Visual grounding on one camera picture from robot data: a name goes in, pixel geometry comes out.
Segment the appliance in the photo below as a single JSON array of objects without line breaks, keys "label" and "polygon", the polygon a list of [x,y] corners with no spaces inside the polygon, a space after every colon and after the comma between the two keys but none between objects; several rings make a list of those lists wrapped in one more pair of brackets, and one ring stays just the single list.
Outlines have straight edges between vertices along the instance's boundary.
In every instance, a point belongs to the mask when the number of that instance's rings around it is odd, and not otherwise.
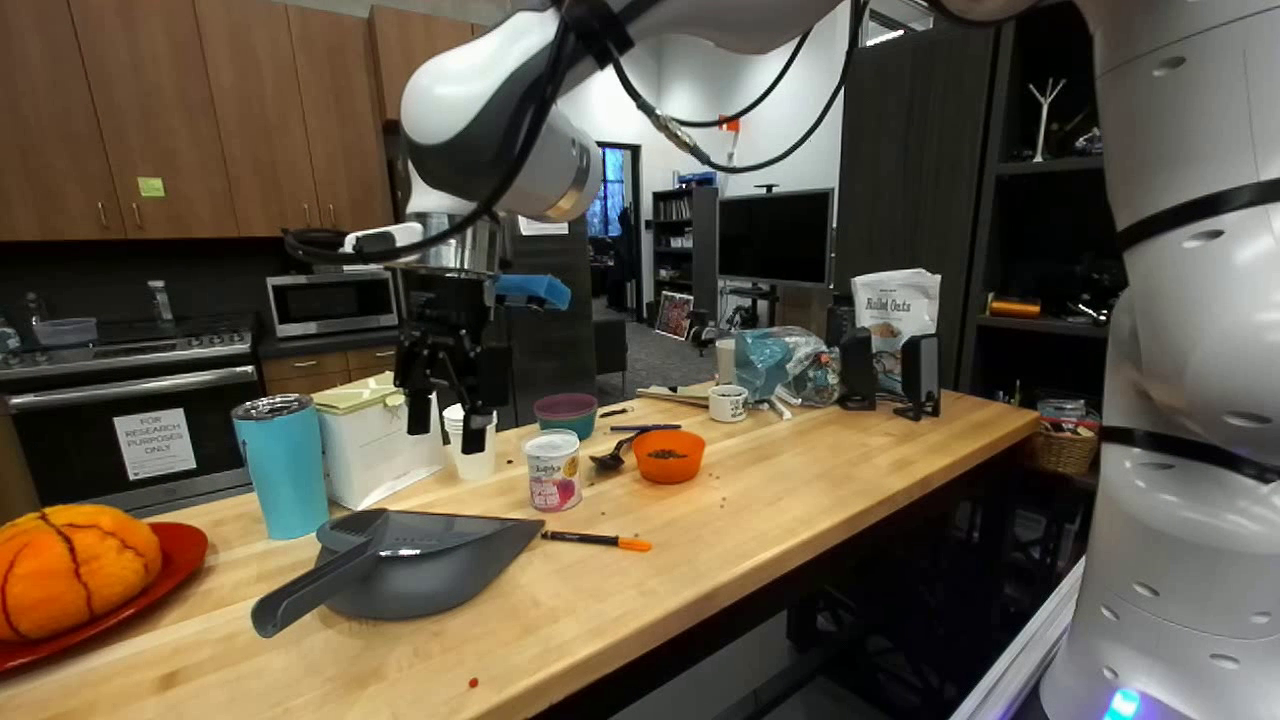
[{"label": "appliance", "polygon": [[830,284],[831,191],[722,198],[722,275],[766,284]]},{"label": "appliance", "polygon": [[232,408],[262,395],[244,322],[102,322],[102,338],[0,358],[40,503],[134,510],[244,487]]},{"label": "appliance", "polygon": [[395,326],[395,308],[395,278],[381,269],[268,275],[273,333],[285,338]]}]

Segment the oven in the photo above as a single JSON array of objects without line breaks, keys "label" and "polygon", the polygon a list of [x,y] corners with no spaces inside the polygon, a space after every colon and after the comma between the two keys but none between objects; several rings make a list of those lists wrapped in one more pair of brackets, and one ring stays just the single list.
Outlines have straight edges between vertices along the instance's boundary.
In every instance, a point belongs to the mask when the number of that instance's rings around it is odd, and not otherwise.
[{"label": "oven", "polygon": [[265,382],[251,333],[165,326],[16,350],[0,365],[0,393],[40,503],[159,510],[244,487],[232,408],[265,395]]}]

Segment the orange pumpkin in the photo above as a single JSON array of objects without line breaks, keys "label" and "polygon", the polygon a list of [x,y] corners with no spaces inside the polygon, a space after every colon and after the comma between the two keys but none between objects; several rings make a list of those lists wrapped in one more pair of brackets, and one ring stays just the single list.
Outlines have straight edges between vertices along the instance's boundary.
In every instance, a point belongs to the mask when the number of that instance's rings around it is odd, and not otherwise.
[{"label": "orange pumpkin", "polygon": [[0,642],[87,622],[159,570],[156,530],[112,503],[54,503],[0,529]]}]

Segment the microwave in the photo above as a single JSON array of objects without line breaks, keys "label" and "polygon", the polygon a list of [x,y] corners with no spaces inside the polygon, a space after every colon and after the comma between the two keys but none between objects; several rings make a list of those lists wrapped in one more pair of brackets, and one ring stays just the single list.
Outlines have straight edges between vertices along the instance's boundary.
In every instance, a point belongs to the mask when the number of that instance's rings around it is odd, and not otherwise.
[{"label": "microwave", "polygon": [[395,295],[394,271],[268,275],[273,333],[285,338],[395,326]]}]

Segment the red plate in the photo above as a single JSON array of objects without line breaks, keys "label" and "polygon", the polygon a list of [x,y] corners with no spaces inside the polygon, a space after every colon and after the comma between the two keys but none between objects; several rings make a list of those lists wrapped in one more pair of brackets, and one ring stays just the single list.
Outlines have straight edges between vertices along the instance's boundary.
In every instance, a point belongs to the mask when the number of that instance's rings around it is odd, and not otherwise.
[{"label": "red plate", "polygon": [[31,642],[0,642],[0,677],[87,646],[94,639],[103,639],[112,626],[159,609],[173,593],[182,593],[187,579],[199,576],[206,551],[208,551],[208,535],[199,529],[154,524],[154,530],[159,535],[165,564],[159,564],[159,576],[139,594],[60,634],[31,639]]}]

